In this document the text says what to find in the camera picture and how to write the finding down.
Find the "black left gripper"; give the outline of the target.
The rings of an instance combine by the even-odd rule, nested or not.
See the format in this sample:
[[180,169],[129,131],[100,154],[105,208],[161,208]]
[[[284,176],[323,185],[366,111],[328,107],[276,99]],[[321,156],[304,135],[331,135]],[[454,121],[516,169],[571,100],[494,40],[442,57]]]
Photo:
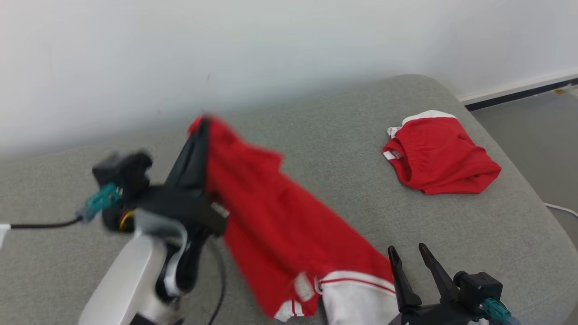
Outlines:
[[150,186],[130,204],[180,222],[188,230],[202,227],[210,234],[223,236],[227,228],[223,216],[204,195],[210,147],[210,119],[200,117],[177,157],[166,186]]

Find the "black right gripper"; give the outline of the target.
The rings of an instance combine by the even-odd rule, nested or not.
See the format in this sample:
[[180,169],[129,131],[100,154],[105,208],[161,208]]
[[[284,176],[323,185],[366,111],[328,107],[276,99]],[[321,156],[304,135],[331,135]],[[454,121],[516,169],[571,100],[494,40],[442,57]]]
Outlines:
[[477,306],[464,306],[458,299],[459,288],[448,275],[442,264],[437,261],[425,243],[419,243],[421,257],[430,270],[441,304],[422,305],[419,295],[415,294],[405,272],[403,263],[394,246],[387,249],[392,268],[393,284],[399,315],[397,325],[467,325],[487,317],[486,302]]

